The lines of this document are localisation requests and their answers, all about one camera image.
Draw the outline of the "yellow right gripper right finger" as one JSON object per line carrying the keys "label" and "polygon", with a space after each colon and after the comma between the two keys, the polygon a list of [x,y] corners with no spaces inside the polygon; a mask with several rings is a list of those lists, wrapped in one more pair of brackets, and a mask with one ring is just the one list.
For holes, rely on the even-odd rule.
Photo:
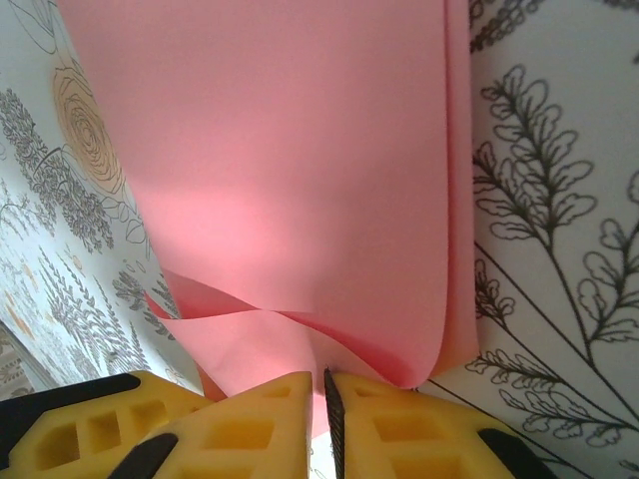
{"label": "yellow right gripper right finger", "polygon": [[338,478],[553,477],[514,431],[476,409],[365,377],[323,374]]}

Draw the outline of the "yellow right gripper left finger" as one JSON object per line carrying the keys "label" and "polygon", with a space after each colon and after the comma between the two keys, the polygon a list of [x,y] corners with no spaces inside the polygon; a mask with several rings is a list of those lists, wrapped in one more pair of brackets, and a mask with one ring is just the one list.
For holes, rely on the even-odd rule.
{"label": "yellow right gripper left finger", "polygon": [[112,476],[307,478],[312,401],[312,375],[286,374],[153,431]]}

